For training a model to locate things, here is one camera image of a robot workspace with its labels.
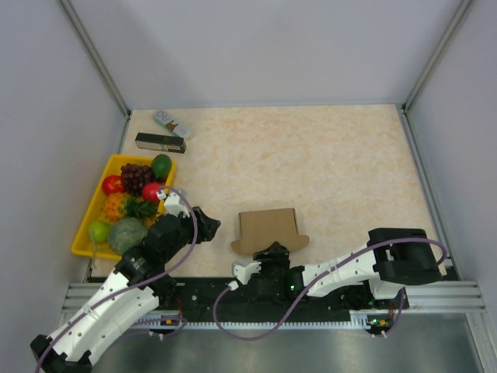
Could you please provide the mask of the brown cardboard paper box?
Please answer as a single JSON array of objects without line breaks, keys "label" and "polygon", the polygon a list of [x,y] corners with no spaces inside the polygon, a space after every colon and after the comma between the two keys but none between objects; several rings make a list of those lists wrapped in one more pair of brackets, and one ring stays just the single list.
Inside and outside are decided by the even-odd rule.
[{"label": "brown cardboard paper box", "polygon": [[294,208],[245,211],[238,215],[240,237],[231,242],[232,250],[242,256],[268,249],[278,242],[290,252],[305,248],[310,238],[300,234]]}]

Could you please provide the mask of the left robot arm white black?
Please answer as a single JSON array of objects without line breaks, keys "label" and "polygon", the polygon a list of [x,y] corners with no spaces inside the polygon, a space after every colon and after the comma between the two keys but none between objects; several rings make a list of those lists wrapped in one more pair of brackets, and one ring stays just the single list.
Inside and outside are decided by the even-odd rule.
[{"label": "left robot arm white black", "polygon": [[165,265],[184,246],[213,240],[221,222],[200,207],[164,214],[128,249],[96,293],[62,327],[30,344],[37,372],[90,372],[106,350],[150,311],[176,299]]}]

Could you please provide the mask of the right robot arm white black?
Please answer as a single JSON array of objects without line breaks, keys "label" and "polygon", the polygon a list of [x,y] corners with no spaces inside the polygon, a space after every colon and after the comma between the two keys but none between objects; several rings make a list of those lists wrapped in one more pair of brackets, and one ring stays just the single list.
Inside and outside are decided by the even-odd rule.
[{"label": "right robot arm white black", "polygon": [[445,260],[447,248],[428,239],[420,228],[376,228],[368,232],[363,247],[319,264],[290,267],[282,246],[254,255],[255,269],[242,281],[255,287],[258,296],[295,299],[324,298],[340,289],[364,285],[363,300],[381,307],[403,286],[420,286],[442,280],[440,261],[432,251],[438,246]]}]

